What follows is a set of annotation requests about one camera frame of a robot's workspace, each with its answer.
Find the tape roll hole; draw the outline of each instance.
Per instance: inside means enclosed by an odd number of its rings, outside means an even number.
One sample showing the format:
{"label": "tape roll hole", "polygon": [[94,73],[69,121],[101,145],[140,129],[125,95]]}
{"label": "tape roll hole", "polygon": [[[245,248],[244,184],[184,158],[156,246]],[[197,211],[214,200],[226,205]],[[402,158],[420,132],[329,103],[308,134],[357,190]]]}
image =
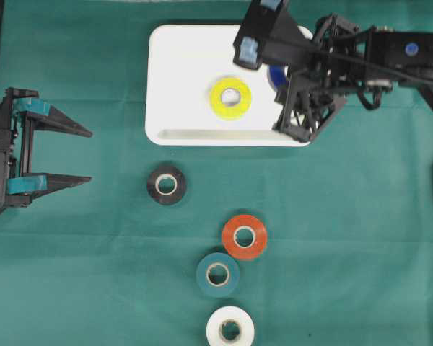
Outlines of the tape roll hole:
{"label": "tape roll hole", "polygon": [[238,92],[236,89],[228,88],[223,90],[221,99],[223,102],[223,105],[227,107],[234,107],[240,104],[241,100],[240,92]]}
{"label": "tape roll hole", "polygon": [[233,343],[240,338],[240,325],[232,320],[228,319],[219,326],[219,336],[224,342]]}
{"label": "tape roll hole", "polygon": [[223,263],[214,263],[207,268],[207,280],[210,285],[221,287],[229,281],[229,269]]}
{"label": "tape roll hole", "polygon": [[162,196],[173,194],[178,187],[176,178],[171,174],[161,174],[156,179],[156,190]]}
{"label": "tape roll hole", "polygon": [[234,243],[243,249],[251,247],[255,243],[255,238],[255,231],[249,226],[241,226],[234,232]]}

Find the tape roll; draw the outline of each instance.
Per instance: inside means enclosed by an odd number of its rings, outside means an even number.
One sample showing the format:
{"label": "tape roll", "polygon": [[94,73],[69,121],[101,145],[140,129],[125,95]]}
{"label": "tape roll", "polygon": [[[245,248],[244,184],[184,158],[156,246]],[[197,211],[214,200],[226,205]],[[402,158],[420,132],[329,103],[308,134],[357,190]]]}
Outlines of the tape roll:
{"label": "tape roll", "polygon": [[[209,274],[211,269],[222,267],[226,272],[226,278],[222,283],[213,283]],[[215,252],[205,256],[198,264],[196,280],[201,290],[211,297],[225,297],[231,294],[239,282],[239,266],[227,254]]]}
{"label": "tape roll", "polygon": [[[162,192],[159,183],[164,179],[171,179],[174,187],[169,192]],[[181,200],[186,193],[186,178],[174,166],[161,166],[155,169],[147,180],[147,192],[158,203],[172,205]]]}
{"label": "tape roll", "polygon": [[[233,104],[223,100],[225,92],[235,92],[238,99]],[[235,77],[219,80],[210,91],[210,105],[212,110],[222,119],[236,120],[244,115],[252,103],[252,94],[248,86]]]}
{"label": "tape roll", "polygon": [[274,66],[268,67],[268,80],[271,87],[277,91],[284,84],[287,84],[287,77],[284,66]]}
{"label": "tape roll", "polygon": [[[237,232],[248,229],[252,233],[252,243],[244,247],[237,243]],[[258,257],[268,243],[268,232],[265,225],[255,216],[238,215],[229,220],[223,228],[223,245],[234,258],[251,261]]]}
{"label": "tape roll", "polygon": [[[223,335],[224,325],[230,322],[236,323],[239,329],[239,334],[233,340],[228,340]],[[255,326],[244,310],[236,306],[225,306],[210,316],[206,335],[210,346],[251,346],[255,338]]]}

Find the blue tape roll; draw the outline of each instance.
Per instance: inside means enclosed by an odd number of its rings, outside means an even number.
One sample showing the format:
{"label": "blue tape roll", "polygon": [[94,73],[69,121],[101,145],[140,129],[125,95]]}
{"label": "blue tape roll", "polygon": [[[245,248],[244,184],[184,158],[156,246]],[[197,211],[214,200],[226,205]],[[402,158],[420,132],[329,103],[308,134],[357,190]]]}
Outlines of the blue tape roll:
{"label": "blue tape roll", "polygon": [[[209,271],[213,266],[221,265],[227,271],[227,279],[220,285],[209,279]],[[196,279],[201,290],[211,297],[225,297],[233,292],[239,282],[239,267],[236,261],[227,254],[215,252],[205,256],[197,266]]]}
{"label": "blue tape roll", "polygon": [[50,108],[51,105],[48,102],[35,97],[22,97],[13,101],[13,110],[15,112],[32,112],[48,117]]}
{"label": "blue tape roll", "polygon": [[287,77],[282,66],[269,66],[268,77],[274,89],[279,89],[281,85],[287,84]]}

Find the green fabric surface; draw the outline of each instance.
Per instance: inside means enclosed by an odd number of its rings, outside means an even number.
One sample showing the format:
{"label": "green fabric surface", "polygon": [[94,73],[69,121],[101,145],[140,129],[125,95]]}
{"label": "green fabric surface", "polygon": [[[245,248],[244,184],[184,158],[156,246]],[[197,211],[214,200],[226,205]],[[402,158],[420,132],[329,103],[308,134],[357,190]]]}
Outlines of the green fabric surface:
{"label": "green fabric surface", "polygon": [[[146,138],[150,32],[241,20],[247,6],[6,0],[0,97],[36,89],[94,136],[35,136],[34,172],[93,180],[0,216],[0,346],[206,345],[208,318],[229,304],[252,316],[254,345],[433,345],[433,113],[415,91],[396,87],[374,112],[350,97],[307,148]],[[433,32],[433,0],[290,8],[310,29],[336,12],[363,28]],[[146,191],[163,162],[188,181],[170,207]],[[229,298],[208,298],[197,264],[222,250],[240,212],[263,220],[268,247],[239,262]]]}

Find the yellow tape roll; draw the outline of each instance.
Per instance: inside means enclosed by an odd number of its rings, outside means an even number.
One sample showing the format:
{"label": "yellow tape roll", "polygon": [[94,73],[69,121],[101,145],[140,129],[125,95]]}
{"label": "yellow tape roll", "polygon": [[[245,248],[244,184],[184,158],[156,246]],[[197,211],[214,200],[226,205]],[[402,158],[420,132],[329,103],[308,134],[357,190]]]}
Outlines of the yellow tape roll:
{"label": "yellow tape roll", "polygon": [[[234,105],[223,103],[222,96],[227,90],[235,90],[239,93],[239,100]],[[223,78],[218,81],[210,91],[210,105],[219,117],[225,120],[235,120],[244,115],[250,108],[252,94],[248,86],[235,77]]]}

